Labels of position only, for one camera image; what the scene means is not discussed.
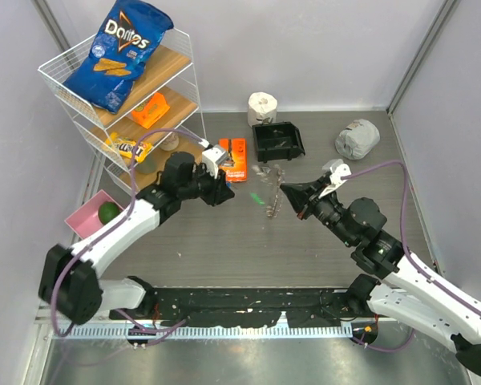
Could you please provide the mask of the keys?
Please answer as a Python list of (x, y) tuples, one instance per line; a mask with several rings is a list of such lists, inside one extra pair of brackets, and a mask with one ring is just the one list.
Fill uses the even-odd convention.
[(264, 148), (281, 148), (291, 143), (291, 139), (286, 130), (281, 128), (269, 129), (264, 142)]

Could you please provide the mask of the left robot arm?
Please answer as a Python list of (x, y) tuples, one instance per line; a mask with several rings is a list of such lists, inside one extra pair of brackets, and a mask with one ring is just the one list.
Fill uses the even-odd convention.
[(128, 311), (139, 319), (155, 312), (154, 288), (140, 278), (104, 280), (109, 265), (143, 235), (176, 214), (183, 201), (201, 199), (218, 206), (234, 197), (221, 165), (228, 153), (206, 148), (201, 162), (188, 152), (174, 152), (158, 180), (140, 190), (117, 217), (70, 247), (54, 245), (46, 254), (38, 296), (74, 325), (83, 325), (98, 312)]

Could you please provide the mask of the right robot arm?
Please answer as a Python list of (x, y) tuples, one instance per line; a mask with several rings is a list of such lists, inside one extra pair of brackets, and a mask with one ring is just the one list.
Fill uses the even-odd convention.
[(469, 371), (481, 377), (481, 301), (463, 292), (429, 268), (405, 245), (384, 230), (386, 217), (368, 197), (344, 207), (337, 185), (325, 174), (314, 182), (284, 183), (297, 217), (318, 219), (346, 247), (363, 273), (358, 288), (346, 297), (352, 314), (369, 311), (394, 318), (430, 336), (455, 353)]

